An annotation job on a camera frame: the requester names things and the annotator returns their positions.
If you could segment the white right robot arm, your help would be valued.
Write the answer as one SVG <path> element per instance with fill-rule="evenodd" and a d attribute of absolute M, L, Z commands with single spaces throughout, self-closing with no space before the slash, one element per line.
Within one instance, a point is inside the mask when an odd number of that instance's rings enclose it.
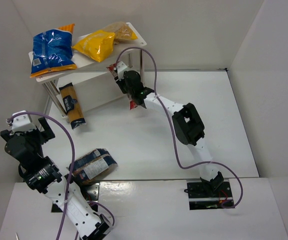
<path fill-rule="evenodd" d="M 212 165 L 212 156 L 204 140 L 205 126 L 196 107 L 192 103 L 173 102 L 145 87 L 135 70 L 117 70 L 113 68 L 114 80 L 135 105 L 155 110 L 169 120 L 174 142 L 187 146 L 195 160 L 204 164 L 199 169 L 202 189 L 206 196 L 213 197 L 223 183 L 222 173 Z"/>

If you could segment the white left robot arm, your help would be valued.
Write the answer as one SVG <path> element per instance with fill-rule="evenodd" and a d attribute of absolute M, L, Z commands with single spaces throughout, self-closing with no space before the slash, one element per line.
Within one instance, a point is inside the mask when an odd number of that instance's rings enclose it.
<path fill-rule="evenodd" d="M 32 122 L 32 115 L 33 112 L 24 110 L 7 119 L 11 130 L 0 133 L 6 141 L 5 152 L 19 162 L 19 175 L 28 187 L 37 190 L 61 209 L 61 221 L 69 218 L 81 240 L 104 239 L 112 230 L 112 223 L 90 207 L 80 187 L 73 181 L 72 173 L 61 174 L 56 164 L 43 154 L 42 145 L 55 138 L 47 121 L 56 123 L 63 130 L 65 127 L 50 116 L 37 113 L 43 128 L 39 130 Z"/>

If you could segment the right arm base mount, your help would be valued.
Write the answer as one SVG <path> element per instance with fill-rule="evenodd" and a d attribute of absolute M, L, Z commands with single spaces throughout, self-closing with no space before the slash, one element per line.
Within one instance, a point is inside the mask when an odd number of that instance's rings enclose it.
<path fill-rule="evenodd" d="M 230 183 L 224 181 L 214 193 L 207 193 L 201 181 L 188 181 L 184 190 L 188 195 L 189 209 L 192 210 L 211 210 L 223 209 L 234 205 Z"/>

